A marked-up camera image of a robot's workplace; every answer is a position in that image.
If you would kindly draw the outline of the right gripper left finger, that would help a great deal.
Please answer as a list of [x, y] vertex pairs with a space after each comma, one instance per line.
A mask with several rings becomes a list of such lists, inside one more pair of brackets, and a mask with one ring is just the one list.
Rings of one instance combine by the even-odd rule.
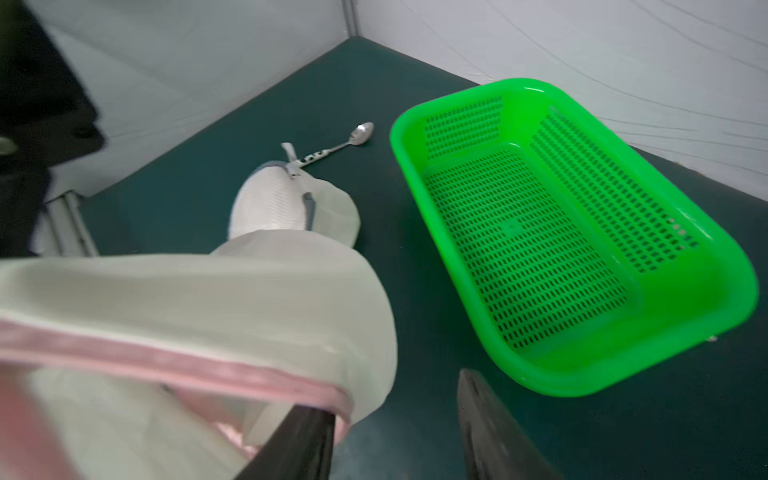
[[235, 480], [327, 480], [335, 425], [336, 416], [332, 413], [294, 406]]

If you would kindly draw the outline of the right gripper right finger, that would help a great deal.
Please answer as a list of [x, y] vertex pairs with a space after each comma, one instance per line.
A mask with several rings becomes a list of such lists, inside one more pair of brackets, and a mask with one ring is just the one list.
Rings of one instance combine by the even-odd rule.
[[458, 418], [469, 479], [559, 479], [484, 376], [459, 373]]

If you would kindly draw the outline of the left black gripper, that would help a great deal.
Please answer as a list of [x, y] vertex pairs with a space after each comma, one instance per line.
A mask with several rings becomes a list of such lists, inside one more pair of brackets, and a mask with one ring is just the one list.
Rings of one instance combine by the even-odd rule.
[[102, 149], [99, 114], [23, 1], [1, 3], [1, 256], [29, 257], [51, 169]]

